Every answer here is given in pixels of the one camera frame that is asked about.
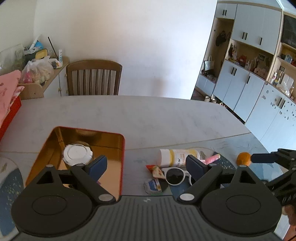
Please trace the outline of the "pink tube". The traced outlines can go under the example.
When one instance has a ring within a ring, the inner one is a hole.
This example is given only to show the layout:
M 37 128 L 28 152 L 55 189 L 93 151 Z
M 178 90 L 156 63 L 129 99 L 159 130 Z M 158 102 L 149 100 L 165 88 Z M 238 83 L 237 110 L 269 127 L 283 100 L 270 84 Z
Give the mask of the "pink tube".
M 200 160 L 202 163 L 204 163 L 205 165 L 209 165 L 215 161 L 217 161 L 218 159 L 220 159 L 220 154 L 215 154 L 211 157 L 206 158 L 205 160 Z

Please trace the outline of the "round white lid tin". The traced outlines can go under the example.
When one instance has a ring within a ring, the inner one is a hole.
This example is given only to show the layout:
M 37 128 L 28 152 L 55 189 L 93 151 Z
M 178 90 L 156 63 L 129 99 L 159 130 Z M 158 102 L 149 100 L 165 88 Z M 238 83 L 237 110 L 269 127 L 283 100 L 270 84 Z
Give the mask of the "round white lid tin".
M 83 144 L 69 144 L 63 150 L 63 161 L 68 166 L 87 165 L 92 161 L 93 151 Z

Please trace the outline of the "white sunglasses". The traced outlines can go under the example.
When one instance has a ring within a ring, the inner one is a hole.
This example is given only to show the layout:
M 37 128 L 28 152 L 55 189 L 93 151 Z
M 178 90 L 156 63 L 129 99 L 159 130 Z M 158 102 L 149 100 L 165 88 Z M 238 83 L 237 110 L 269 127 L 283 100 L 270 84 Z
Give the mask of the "white sunglasses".
M 166 181 L 172 186 L 178 186 L 182 184 L 185 178 L 188 178 L 189 184 L 192 186 L 196 181 L 191 174 L 184 169 L 178 167 L 166 167 L 162 168 Z

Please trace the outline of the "orange fruit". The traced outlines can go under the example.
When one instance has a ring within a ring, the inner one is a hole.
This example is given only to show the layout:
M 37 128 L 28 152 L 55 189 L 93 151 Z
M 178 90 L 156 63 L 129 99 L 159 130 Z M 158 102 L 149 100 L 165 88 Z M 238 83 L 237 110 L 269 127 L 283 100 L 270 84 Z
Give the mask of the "orange fruit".
M 240 165 L 250 166 L 251 163 L 252 161 L 251 161 L 250 153 L 242 152 L 237 156 L 237 159 L 236 159 L 237 166 L 240 166 Z

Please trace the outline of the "white yellow bottle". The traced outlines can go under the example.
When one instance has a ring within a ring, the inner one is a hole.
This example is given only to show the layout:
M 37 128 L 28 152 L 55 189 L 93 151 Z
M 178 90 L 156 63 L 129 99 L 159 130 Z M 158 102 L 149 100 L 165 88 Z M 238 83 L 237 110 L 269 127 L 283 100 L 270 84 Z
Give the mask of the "white yellow bottle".
M 160 149 L 157 165 L 159 167 L 184 167 L 188 155 L 200 158 L 200 153 L 195 149 Z

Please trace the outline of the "red candy wrapper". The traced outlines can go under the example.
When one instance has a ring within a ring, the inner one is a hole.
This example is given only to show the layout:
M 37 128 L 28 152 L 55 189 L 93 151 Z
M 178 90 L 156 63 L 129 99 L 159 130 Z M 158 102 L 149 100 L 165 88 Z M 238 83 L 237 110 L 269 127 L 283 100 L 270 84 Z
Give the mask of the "red candy wrapper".
M 146 168 L 150 171 L 152 176 L 157 179 L 166 179 L 164 173 L 162 172 L 161 168 L 156 165 L 146 165 Z

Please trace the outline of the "blue label black pod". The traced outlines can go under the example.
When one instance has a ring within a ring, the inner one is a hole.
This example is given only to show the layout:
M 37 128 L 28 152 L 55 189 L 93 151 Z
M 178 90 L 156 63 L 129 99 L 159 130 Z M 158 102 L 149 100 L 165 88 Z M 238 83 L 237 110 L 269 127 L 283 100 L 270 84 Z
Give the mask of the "blue label black pod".
M 147 194 L 157 195 L 163 193 L 168 188 L 168 183 L 165 179 L 152 178 L 145 181 L 144 190 Z

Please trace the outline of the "blue patterned placemat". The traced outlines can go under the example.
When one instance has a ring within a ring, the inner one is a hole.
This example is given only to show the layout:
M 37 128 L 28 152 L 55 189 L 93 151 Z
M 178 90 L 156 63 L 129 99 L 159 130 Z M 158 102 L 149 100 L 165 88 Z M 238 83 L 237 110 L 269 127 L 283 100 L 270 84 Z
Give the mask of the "blue patterned placemat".
M 284 187 L 285 174 L 267 182 L 258 179 L 250 168 L 243 164 L 239 165 L 235 170 L 224 169 L 215 163 L 206 165 L 193 155 L 188 155 L 186 157 L 186 169 L 196 182 L 178 196 L 177 201 L 184 204 L 201 202 L 208 193 L 220 188 L 222 184 L 234 182 L 235 174 L 242 174 L 244 171 L 247 172 L 247 177 L 243 178 L 243 181 L 249 184 L 265 185 L 276 197 L 279 197 L 277 191 Z

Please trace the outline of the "red tin box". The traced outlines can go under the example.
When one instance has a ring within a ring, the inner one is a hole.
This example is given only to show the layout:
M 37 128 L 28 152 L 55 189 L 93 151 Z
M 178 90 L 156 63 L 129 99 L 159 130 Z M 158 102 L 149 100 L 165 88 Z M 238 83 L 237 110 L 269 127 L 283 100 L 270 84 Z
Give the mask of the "red tin box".
M 107 157 L 107 168 L 97 182 L 116 199 L 121 195 L 125 138 L 108 133 L 64 126 L 55 127 L 40 150 L 26 180 L 26 185 L 46 165 L 66 170 L 75 164 L 90 164 L 99 156 Z

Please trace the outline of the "large red gift box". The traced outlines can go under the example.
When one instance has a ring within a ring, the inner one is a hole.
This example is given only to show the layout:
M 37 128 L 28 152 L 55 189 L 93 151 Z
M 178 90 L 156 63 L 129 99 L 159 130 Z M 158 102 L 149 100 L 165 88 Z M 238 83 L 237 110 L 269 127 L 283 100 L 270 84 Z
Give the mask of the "large red gift box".
M 9 127 L 9 125 L 10 125 L 11 121 L 13 120 L 13 118 L 15 117 L 16 113 L 19 111 L 21 105 L 22 105 L 21 99 L 18 96 L 15 99 L 15 101 L 13 102 L 8 115 L 5 117 L 5 119 L 3 121 L 3 124 L 0 129 L 0 140 L 2 140 L 7 128 Z

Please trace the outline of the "pink paper bag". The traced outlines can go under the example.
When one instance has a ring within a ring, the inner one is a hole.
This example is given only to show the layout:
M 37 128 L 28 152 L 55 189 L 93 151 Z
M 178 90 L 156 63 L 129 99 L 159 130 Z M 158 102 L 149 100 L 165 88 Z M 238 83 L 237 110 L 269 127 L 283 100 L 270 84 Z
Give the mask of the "pink paper bag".
M 1 126 L 10 112 L 13 101 L 24 89 L 24 87 L 18 87 L 20 78 L 20 70 L 1 75 Z

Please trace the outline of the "white plastic bag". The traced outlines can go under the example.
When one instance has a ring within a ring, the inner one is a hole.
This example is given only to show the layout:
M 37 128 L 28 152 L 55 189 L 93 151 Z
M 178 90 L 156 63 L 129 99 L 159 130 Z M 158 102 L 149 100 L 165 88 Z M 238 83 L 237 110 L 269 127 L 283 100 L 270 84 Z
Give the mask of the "white plastic bag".
M 54 74 L 54 69 L 59 69 L 63 63 L 55 58 L 46 56 L 42 59 L 29 61 L 22 70 L 19 83 L 38 83 L 42 85 Z

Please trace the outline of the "green yellow box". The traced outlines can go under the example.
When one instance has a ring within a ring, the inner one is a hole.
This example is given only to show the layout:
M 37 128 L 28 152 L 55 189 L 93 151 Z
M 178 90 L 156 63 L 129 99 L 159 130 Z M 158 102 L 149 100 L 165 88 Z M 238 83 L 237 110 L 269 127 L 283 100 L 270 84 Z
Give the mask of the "green yellow box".
M 48 56 L 47 49 L 32 48 L 24 52 L 25 61 L 32 61 L 33 59 L 39 60 Z

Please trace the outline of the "glass bowl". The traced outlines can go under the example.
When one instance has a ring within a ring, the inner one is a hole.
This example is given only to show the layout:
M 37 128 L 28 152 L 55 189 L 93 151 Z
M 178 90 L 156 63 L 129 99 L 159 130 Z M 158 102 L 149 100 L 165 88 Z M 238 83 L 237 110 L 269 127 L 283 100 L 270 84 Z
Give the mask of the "glass bowl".
M 25 66 L 25 54 L 22 44 L 1 51 L 0 74 L 4 75 L 14 70 L 22 71 Z

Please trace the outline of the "white wall cabinet unit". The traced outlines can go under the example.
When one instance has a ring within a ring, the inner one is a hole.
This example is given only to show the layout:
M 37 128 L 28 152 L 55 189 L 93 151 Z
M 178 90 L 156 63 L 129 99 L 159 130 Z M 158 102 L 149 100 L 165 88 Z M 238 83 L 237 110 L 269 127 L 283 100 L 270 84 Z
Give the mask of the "white wall cabinet unit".
M 211 55 L 214 69 L 204 71 Z M 295 148 L 295 1 L 217 1 L 196 91 L 270 152 Z

